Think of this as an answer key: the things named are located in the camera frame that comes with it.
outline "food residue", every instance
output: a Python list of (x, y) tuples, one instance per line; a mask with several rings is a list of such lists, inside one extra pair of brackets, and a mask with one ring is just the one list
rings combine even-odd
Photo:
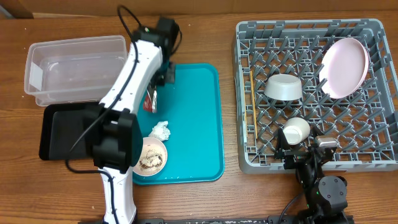
[(158, 145), (145, 145), (139, 158), (140, 174), (153, 175), (160, 171), (165, 163), (165, 152)]

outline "clear plastic container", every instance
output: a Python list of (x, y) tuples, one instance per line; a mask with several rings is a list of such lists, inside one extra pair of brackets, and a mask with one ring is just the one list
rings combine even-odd
[(26, 60), (25, 92), (39, 106), (100, 100), (127, 59), (121, 35), (32, 44)]

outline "gray dish rack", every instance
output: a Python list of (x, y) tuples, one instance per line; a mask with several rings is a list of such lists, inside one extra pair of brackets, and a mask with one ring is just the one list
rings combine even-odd
[[(359, 40), (368, 51), (369, 70), (350, 96), (332, 99), (320, 81), (325, 52), (343, 38)], [(286, 173), (275, 160), (278, 128), (293, 117), (306, 119), (338, 141), (333, 161), (324, 170), (350, 172), (398, 169), (397, 77), (386, 34), (377, 19), (244, 21), (233, 42), (239, 166), (247, 174)], [(255, 102), (252, 102), (250, 71)], [(264, 82), (286, 73), (302, 81), (303, 98), (277, 101), (264, 95)], [(309, 137), (297, 146), (305, 150)]]

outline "small bowl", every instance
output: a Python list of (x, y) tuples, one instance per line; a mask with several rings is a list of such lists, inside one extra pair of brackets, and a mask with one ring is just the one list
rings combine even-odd
[(293, 75), (278, 74), (268, 78), (264, 94), (275, 100), (298, 100), (303, 97), (301, 81)]
[[(162, 164), (160, 167), (158, 167), (156, 169), (148, 168), (147, 170), (145, 170), (144, 168), (141, 167), (141, 161), (147, 156), (147, 152), (149, 149), (151, 149), (151, 147), (152, 147), (152, 149), (159, 151), (159, 153), (162, 154), (162, 159), (163, 159)], [(132, 171), (140, 176), (150, 177), (150, 176), (153, 176), (153, 175), (156, 175), (157, 173), (159, 173), (166, 165), (166, 162), (167, 162), (166, 146), (162, 143), (162, 141), (160, 141), (156, 138), (146, 137), (143, 139), (141, 156), (138, 160), (137, 165), (135, 165), (132, 168)]]

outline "plastic tray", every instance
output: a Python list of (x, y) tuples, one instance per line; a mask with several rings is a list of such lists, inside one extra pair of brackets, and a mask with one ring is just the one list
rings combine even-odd
[(25, 92), (39, 106), (99, 100), (126, 61), (123, 36), (88, 37), (32, 44), (25, 66)]
[[(359, 40), (370, 58), (363, 85), (342, 99), (322, 92), (318, 74), (325, 52), (337, 40)], [(398, 169), (397, 77), (384, 28), (376, 19), (248, 21), (236, 26), (233, 66), (237, 97), (238, 154), (248, 174), (293, 172), (273, 159), (278, 128), (301, 117), (338, 141), (334, 161), (323, 169), (388, 171)], [(249, 73), (253, 72), (255, 103)], [(302, 80), (303, 98), (276, 101), (264, 94), (267, 77), (289, 73)], [(256, 121), (253, 116), (256, 107)], [(254, 136), (254, 122), (257, 136)], [(301, 150), (312, 141), (301, 144)]]
[(170, 139), (164, 141), (168, 159), (152, 177), (133, 174), (139, 185), (203, 182), (224, 172), (220, 86), (215, 67), (205, 63), (175, 66), (175, 83), (158, 87), (157, 113), (142, 109), (138, 121), (148, 136), (159, 121), (168, 121)]

